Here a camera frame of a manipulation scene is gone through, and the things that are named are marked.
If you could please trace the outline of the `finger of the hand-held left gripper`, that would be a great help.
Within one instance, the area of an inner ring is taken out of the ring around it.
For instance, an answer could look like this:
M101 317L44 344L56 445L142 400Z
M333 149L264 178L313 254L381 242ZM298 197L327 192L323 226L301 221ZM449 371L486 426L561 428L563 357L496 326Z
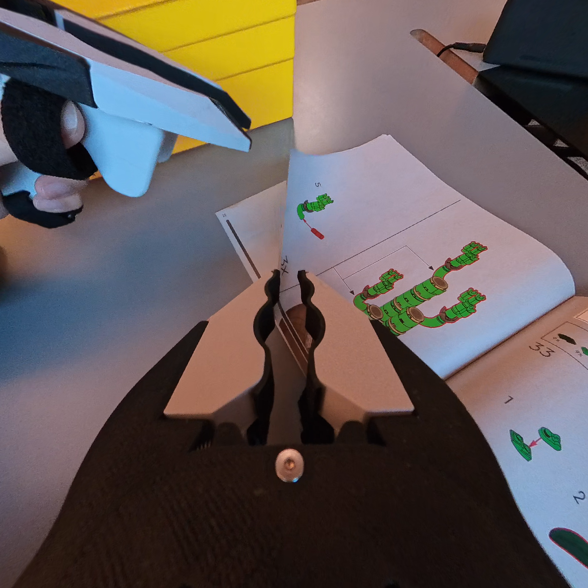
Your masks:
M248 151L248 117L223 89L162 63L167 80L89 45L1 45L1 73L107 114Z
M81 42L104 54L148 70L185 89L207 96L217 106L222 107L239 128L244 130L251 128L250 117L220 86L113 29L55 5L2 5L1 8L46 22L70 33Z

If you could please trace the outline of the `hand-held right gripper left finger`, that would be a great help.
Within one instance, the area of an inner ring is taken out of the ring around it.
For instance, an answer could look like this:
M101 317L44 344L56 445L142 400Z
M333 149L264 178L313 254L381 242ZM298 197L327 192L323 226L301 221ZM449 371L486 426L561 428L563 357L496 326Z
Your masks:
M279 288L279 271L268 272L209 318L166 417L234 423L249 444L267 442L274 381L266 340Z

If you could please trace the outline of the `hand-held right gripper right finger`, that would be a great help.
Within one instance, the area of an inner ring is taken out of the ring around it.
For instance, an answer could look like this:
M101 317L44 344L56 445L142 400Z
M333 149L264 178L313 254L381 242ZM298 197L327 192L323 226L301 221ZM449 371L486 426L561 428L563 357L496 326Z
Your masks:
M317 276L299 271L312 344L298 406L304 444L332 443L345 423L409 415L414 406L373 323Z

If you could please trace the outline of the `building instruction booklet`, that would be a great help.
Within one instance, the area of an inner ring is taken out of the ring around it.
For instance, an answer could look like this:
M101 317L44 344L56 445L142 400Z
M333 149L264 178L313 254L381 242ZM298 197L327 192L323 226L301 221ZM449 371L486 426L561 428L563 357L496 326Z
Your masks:
M253 280L281 261L276 319L301 369L309 270L449 377L533 533L587 587L587 298L555 253L389 135L293 150L287 182L217 218Z

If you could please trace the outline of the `grey desk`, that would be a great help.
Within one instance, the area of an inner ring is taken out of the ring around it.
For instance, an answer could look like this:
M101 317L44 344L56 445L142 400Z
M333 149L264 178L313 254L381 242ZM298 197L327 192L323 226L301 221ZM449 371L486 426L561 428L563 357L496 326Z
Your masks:
M587 181L410 35L487 42L504 1L316 1L296 14L293 118L205 145L133 199L94 180L75 223L1 221L1 587L47 536L119 402L251 284L215 215L286 179L289 150L390 134L559 255L587 295Z

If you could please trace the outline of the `person's left hand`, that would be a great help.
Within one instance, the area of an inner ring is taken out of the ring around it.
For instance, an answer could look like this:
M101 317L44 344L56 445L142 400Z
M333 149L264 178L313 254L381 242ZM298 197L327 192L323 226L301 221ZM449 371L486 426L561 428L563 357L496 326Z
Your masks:
M52 93L24 85L1 102L1 166L19 161L37 173L31 202L37 210L69 213L82 206L89 163L75 163L68 149L85 134L78 107Z

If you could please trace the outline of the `yellow plastic bin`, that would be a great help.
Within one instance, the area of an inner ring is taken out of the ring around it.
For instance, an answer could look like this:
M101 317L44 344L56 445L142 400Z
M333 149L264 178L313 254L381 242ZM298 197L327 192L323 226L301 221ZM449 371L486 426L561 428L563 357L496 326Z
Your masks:
M220 84L252 129L292 116L296 1L56 1Z

